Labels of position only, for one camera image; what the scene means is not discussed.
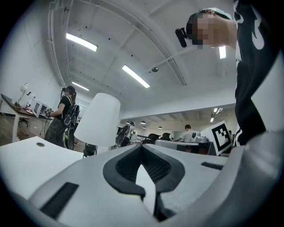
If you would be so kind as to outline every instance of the sleeve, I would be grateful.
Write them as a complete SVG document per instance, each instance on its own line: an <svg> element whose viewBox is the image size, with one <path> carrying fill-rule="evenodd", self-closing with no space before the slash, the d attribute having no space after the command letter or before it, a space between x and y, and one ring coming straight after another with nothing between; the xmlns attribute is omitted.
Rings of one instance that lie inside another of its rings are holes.
<svg viewBox="0 0 284 227"><path fill-rule="evenodd" d="M67 96L63 96L59 104L61 103L63 103L65 106L69 105L70 104L69 98Z"/></svg>
<svg viewBox="0 0 284 227"><path fill-rule="evenodd" d="M185 139L185 134L186 134L186 133L183 133L183 134L180 136L180 138L184 140L184 139Z"/></svg>

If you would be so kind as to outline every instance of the dark hair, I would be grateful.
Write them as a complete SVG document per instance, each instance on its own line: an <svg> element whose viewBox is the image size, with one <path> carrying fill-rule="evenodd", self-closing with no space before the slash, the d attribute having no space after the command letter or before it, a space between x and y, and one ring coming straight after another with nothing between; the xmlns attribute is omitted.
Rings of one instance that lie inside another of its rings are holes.
<svg viewBox="0 0 284 227"><path fill-rule="evenodd" d="M193 32L192 32L192 24L196 23L197 22L197 18L202 17L202 14L206 13L206 10L212 10L212 9L202 9L202 10L194 13L193 15L191 15L189 17L189 20L187 22L187 25L186 25L186 35L187 35L187 38L192 41L193 45L203 45L203 40L198 39L197 38L197 34L193 34ZM228 20L230 19L227 16L225 16L223 14L220 14L220 13L218 13L216 11L214 11L214 13L219 15L220 17L225 18L225 19L228 19Z"/></svg>
<svg viewBox="0 0 284 227"><path fill-rule="evenodd" d="M73 105L75 105L76 104L76 92L72 95L72 102L73 102Z"/></svg>

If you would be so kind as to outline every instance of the white desk lamp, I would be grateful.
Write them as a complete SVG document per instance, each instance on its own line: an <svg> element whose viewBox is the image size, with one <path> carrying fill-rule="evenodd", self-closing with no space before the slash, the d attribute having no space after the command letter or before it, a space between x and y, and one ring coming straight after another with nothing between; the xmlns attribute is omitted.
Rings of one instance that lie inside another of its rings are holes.
<svg viewBox="0 0 284 227"><path fill-rule="evenodd" d="M20 88L21 92L23 93L22 96L19 98L19 100L17 102L15 102L15 108L20 109L21 105L19 104L21 98L23 97L23 95L28 91L28 83L25 83L24 85L21 86Z"/></svg>
<svg viewBox="0 0 284 227"><path fill-rule="evenodd" d="M96 94L78 124L75 137L96 146L115 145L119 111L118 99L104 93Z"/></svg>

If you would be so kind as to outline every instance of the cable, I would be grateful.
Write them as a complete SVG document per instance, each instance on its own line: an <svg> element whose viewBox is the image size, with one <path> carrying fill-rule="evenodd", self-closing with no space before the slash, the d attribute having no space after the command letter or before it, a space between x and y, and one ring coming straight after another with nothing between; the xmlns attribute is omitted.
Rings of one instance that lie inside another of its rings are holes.
<svg viewBox="0 0 284 227"><path fill-rule="evenodd" d="M46 124L47 124L49 118L50 118L50 114L49 114L49 117L47 118L47 120L46 120L46 122L45 122L45 126L44 126L44 136L45 136L45 127L46 127Z"/></svg>
<svg viewBox="0 0 284 227"><path fill-rule="evenodd" d="M39 135L41 136L41 132L43 131L43 128L41 129L41 131L40 131L40 133L39 133Z"/></svg>

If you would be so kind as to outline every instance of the black bag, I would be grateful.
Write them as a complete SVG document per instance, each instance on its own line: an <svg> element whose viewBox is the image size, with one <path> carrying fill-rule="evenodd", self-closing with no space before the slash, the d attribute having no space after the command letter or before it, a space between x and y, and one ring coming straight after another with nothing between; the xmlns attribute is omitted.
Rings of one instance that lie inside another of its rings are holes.
<svg viewBox="0 0 284 227"><path fill-rule="evenodd" d="M74 105L72 99L69 96L67 96L67 98L69 99L71 106L68 108L68 111L65 117L62 119L62 121L63 121L64 126L67 128L70 126L71 123L73 123L75 127L77 116L79 114L79 106Z"/></svg>
<svg viewBox="0 0 284 227"><path fill-rule="evenodd" d="M128 134L129 133L129 129L130 129L129 125L124 126L122 129L120 129L119 134Z"/></svg>
<svg viewBox="0 0 284 227"><path fill-rule="evenodd" d="M85 144L85 149L83 151L83 158L88 156L93 156L97 154L97 146L92 144Z"/></svg>

